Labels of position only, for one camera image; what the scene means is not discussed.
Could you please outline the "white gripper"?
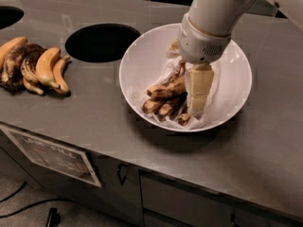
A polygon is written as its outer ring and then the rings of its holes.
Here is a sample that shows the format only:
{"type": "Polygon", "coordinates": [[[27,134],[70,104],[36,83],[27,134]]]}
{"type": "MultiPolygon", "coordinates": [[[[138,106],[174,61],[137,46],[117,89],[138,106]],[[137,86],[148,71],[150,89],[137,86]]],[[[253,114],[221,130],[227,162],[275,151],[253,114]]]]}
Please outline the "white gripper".
{"type": "Polygon", "coordinates": [[[186,72],[187,112],[190,115],[202,115],[205,110],[214,71],[209,63],[217,61],[231,41],[229,35],[217,37],[199,30],[186,13],[174,39],[168,47],[166,56],[169,59],[182,59],[193,64],[186,72]]]}

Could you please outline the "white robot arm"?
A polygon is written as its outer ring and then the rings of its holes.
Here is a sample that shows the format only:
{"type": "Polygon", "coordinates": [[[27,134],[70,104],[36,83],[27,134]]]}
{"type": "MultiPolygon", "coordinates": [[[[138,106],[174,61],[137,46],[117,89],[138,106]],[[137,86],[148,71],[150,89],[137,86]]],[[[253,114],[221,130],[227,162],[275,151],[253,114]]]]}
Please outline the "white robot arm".
{"type": "MultiPolygon", "coordinates": [[[[257,0],[193,0],[179,26],[176,44],[184,62],[194,65],[186,78],[187,111],[205,108],[202,66],[217,61],[231,41],[234,26],[257,0]]],[[[303,28],[303,0],[266,0],[297,27],[303,28]]]]}

